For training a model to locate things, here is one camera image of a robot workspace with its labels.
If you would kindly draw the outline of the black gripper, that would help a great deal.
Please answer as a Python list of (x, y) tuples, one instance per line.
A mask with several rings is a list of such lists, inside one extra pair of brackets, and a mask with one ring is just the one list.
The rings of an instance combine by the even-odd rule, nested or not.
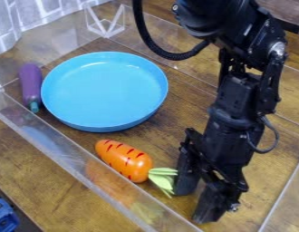
[(186, 128), (179, 145), (174, 194), (190, 194), (202, 180), (203, 191), (193, 212), (197, 224), (215, 222), (226, 211), (234, 211), (239, 195), (249, 186), (242, 175), (265, 125), (254, 117), (233, 117), (218, 107), (209, 108), (209, 120), (203, 133)]

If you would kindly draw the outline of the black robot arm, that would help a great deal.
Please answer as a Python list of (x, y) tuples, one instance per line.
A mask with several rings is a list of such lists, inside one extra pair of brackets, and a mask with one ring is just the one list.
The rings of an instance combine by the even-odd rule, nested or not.
[(285, 33), (254, 0), (175, 0), (177, 21), (194, 37), (219, 47), (217, 96), (203, 132), (186, 129), (179, 146), (174, 194), (205, 188), (191, 220), (214, 222), (239, 205), (249, 187), (241, 169), (258, 149), (266, 115), (274, 112), (286, 58)]

